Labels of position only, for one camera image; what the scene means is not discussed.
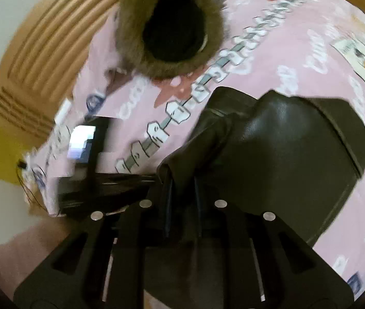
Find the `pink fluffy sleeve left forearm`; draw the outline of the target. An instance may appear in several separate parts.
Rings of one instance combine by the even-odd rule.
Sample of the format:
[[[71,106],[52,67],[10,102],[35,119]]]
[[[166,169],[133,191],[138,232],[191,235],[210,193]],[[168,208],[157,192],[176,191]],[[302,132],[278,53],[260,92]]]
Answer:
[[[9,298],[28,275],[71,233],[76,222],[45,218],[0,244],[0,291]]]

